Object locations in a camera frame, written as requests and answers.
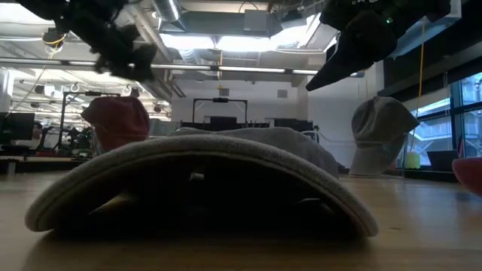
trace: white wall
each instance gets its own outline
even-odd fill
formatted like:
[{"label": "white wall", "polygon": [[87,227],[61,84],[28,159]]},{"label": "white wall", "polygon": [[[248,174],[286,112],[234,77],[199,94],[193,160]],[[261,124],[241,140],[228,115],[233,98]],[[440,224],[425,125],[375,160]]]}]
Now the white wall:
[{"label": "white wall", "polygon": [[[176,81],[187,98],[174,98],[172,101],[172,121],[192,121],[194,98],[212,99],[218,97],[217,81]],[[248,100],[248,121],[264,122],[266,118],[297,118],[297,89],[289,82],[251,82],[225,81],[222,87],[230,89],[229,99]],[[287,99],[278,99],[278,90],[287,90]],[[202,123],[205,117],[237,117],[238,123],[244,122],[244,103],[227,104],[197,102],[195,122]]]},{"label": "white wall", "polygon": [[356,150],[352,142],[353,113],[360,104],[376,96],[382,89],[383,63],[379,62],[367,70],[365,78],[346,78],[308,93],[309,120],[318,125],[320,132],[328,139],[320,139],[320,145],[346,168],[351,166]]},{"label": "white wall", "polygon": [[[172,121],[191,122],[193,98],[218,97],[217,81],[177,81],[177,84],[187,98],[173,99]],[[261,122],[274,117],[312,120],[329,139],[321,139],[320,144],[334,155],[338,163],[349,168],[356,150],[351,129],[352,116],[360,104],[383,89],[383,63],[379,62],[367,70],[365,78],[347,78],[310,93],[304,89],[305,84],[306,81],[300,87],[293,88],[288,82],[251,84],[245,81],[226,81],[222,82],[222,87],[230,89],[230,99],[249,101],[248,121]],[[278,90],[288,90],[288,99],[278,99]],[[197,110],[195,121],[203,122],[205,116],[237,117],[238,122],[244,120],[244,112],[231,103],[206,102]]]}]

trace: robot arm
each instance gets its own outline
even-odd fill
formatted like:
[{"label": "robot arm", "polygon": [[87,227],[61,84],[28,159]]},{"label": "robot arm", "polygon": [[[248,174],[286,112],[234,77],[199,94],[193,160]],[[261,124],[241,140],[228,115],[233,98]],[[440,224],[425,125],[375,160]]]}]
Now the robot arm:
[{"label": "robot arm", "polygon": [[17,0],[23,7],[45,20],[53,20],[57,31],[74,32],[91,46],[92,53],[100,56],[94,67],[96,72],[108,69],[112,75],[146,81],[154,78],[151,61],[156,47],[152,44],[133,49],[139,37],[134,25],[118,28],[114,19],[127,4],[127,0]]},{"label": "robot arm", "polygon": [[433,22],[449,13],[450,0],[327,0],[320,21],[340,33],[307,90],[370,68],[388,57],[398,39],[425,15]]}]

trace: desk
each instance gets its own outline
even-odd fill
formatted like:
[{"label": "desk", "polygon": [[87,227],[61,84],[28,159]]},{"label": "desk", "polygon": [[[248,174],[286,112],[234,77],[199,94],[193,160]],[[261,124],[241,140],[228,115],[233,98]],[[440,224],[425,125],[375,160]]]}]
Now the desk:
[{"label": "desk", "polygon": [[378,236],[352,241],[141,234],[89,241],[31,233],[23,215],[62,173],[0,181],[4,271],[480,270],[482,199],[458,184],[342,178],[374,213]]},{"label": "desk", "polygon": [[88,159],[72,157],[31,157],[31,156],[0,156],[0,173],[9,175],[24,172],[47,172],[55,170],[70,170]]}]

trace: window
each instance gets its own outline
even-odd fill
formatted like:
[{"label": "window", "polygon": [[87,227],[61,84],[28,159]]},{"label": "window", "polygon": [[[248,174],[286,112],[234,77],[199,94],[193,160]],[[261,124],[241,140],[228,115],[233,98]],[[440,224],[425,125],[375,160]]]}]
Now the window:
[{"label": "window", "polygon": [[420,165],[430,166],[428,151],[449,151],[452,145],[452,122],[450,117],[439,117],[432,120],[420,120],[420,125],[410,132],[408,150],[420,154]]},{"label": "window", "polygon": [[[406,150],[420,154],[421,166],[431,165],[429,151],[457,150],[463,151],[464,157],[482,157],[482,72],[454,82],[449,88],[446,90],[450,98],[426,97],[432,104],[419,109],[420,125],[407,139]],[[400,154],[397,166],[402,167],[402,161]]]},{"label": "window", "polygon": [[482,110],[464,114],[465,157],[482,157]]},{"label": "window", "polygon": [[460,83],[462,85],[463,105],[482,102],[482,72],[462,79]]},{"label": "window", "polygon": [[[431,105],[424,106],[419,109],[418,117],[423,117],[440,111],[450,110],[450,98],[443,99],[438,102],[434,102]],[[412,112],[413,116],[416,116],[416,110]]]}]

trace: cable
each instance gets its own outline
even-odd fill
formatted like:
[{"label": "cable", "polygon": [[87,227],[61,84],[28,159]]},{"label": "cable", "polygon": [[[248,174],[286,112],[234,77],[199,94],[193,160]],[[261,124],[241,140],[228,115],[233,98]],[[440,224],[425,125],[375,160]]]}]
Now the cable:
[{"label": "cable", "polygon": [[241,4],[241,6],[239,7],[238,13],[241,13],[241,8],[243,8],[243,6],[244,6],[246,3],[249,3],[249,4],[253,5],[253,6],[255,6],[256,11],[259,11],[259,8],[258,8],[257,5],[255,5],[255,3],[251,2],[251,1],[244,1],[244,2]]},{"label": "cable", "polygon": [[53,49],[53,48],[50,47],[50,46],[46,46],[46,47],[45,47],[45,52],[48,53],[49,55],[59,53],[60,51],[62,51],[62,48],[61,48],[61,47],[60,47],[59,49],[57,49],[57,50]]},{"label": "cable", "polygon": [[60,39],[56,40],[56,41],[52,41],[52,42],[47,42],[47,41],[44,41],[45,44],[56,44],[58,46],[58,43],[60,43],[61,41],[63,41],[65,38],[66,38],[67,34],[64,34],[63,37],[61,37]]},{"label": "cable", "polygon": [[[423,24],[422,24],[422,47],[420,49],[420,78],[419,78],[419,96],[416,99],[416,113],[415,119],[419,117],[419,107],[420,107],[420,98],[422,97],[422,89],[423,89],[423,57],[425,55],[425,26],[426,26],[426,19],[423,17]],[[412,135],[412,144],[410,146],[410,151],[413,151],[413,143],[415,142],[415,131],[416,128],[413,129]]]}]

